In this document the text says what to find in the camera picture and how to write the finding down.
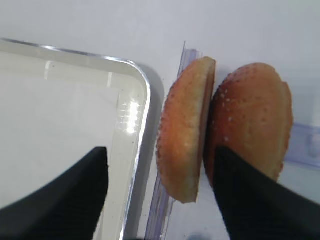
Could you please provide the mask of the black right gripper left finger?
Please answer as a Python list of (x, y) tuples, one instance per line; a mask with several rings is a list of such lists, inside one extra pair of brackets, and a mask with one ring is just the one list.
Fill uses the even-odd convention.
[(109, 188), (106, 147), (0, 211), (2, 240), (91, 240)]

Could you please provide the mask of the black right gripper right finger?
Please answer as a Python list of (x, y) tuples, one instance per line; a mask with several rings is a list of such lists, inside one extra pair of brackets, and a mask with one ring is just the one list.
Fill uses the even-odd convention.
[(320, 205), (217, 147), (213, 192), (232, 240), (318, 240)]

